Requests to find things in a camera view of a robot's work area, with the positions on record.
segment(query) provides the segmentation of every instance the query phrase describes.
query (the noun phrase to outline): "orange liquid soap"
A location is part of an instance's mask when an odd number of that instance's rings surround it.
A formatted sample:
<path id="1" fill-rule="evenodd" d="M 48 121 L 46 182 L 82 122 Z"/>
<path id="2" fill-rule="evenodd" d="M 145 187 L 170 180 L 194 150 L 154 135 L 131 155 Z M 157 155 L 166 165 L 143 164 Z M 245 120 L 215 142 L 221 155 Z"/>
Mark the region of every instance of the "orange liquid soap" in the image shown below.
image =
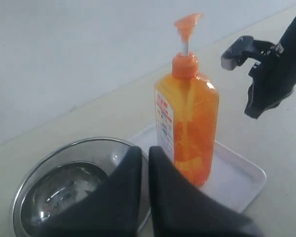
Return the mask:
<path id="1" fill-rule="evenodd" d="M 183 50 L 172 62 L 172 73 L 155 84 L 158 145 L 192 184 L 203 185 L 211 172 L 219 95 L 198 59 L 188 51 L 188 40 L 200 14 L 175 23 Z"/>

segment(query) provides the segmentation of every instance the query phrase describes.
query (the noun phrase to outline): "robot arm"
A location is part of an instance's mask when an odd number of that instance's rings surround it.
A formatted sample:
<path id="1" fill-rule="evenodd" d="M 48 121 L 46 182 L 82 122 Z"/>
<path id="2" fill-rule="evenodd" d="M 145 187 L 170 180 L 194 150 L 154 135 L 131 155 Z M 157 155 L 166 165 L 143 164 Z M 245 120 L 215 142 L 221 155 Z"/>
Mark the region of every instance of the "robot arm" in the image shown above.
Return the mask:
<path id="1" fill-rule="evenodd" d="M 257 119 L 290 96 L 296 84 L 296 17 L 278 44 L 242 36 L 221 57 L 222 67 L 234 70 L 248 58 L 257 62 L 249 71 L 253 82 L 248 90 L 245 114 Z"/>

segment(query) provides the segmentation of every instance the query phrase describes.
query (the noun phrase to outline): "table surface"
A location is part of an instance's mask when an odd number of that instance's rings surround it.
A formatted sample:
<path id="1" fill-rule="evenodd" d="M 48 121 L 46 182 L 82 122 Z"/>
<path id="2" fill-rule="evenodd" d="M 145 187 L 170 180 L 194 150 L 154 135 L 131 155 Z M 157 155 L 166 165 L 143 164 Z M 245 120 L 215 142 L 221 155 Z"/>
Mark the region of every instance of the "table surface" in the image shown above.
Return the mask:
<path id="1" fill-rule="evenodd" d="M 263 168 L 267 183 L 245 210 L 268 237 L 296 236 L 296 88 L 277 109 L 258 120 L 245 116 L 247 76 L 253 61 L 233 72 L 220 67 L 220 55 L 236 38 L 253 35 L 277 42 L 296 14 L 292 7 L 197 52 L 200 69 L 220 93 L 216 139 Z M 9 208 L 17 186 L 40 159 L 58 147 L 86 137 L 127 139 L 154 122 L 153 84 L 171 65 L 138 79 L 61 118 L 0 146 L 0 237 L 13 236 Z M 141 236 L 151 236 L 151 222 Z"/>

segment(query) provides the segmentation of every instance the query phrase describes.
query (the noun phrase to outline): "bottle label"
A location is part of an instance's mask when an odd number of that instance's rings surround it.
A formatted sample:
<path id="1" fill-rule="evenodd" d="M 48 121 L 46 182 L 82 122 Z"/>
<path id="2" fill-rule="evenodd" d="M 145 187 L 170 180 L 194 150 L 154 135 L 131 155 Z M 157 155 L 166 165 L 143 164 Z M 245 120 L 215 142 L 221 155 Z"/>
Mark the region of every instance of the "bottle label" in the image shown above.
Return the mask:
<path id="1" fill-rule="evenodd" d="M 164 96 L 154 91 L 158 146 L 174 162 L 173 109 Z"/>

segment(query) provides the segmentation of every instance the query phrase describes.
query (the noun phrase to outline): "plastic tray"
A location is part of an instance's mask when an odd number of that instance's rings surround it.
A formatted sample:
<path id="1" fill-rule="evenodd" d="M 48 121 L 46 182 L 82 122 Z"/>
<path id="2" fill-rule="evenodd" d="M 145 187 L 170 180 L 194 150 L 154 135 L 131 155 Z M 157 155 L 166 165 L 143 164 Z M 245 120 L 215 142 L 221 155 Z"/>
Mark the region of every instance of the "plastic tray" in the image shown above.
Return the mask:
<path id="1" fill-rule="evenodd" d="M 149 147 L 157 145 L 155 124 L 129 139 L 148 154 Z M 266 183 L 265 172 L 215 141 L 211 175 L 202 192 L 236 212 L 242 212 L 259 194 Z"/>

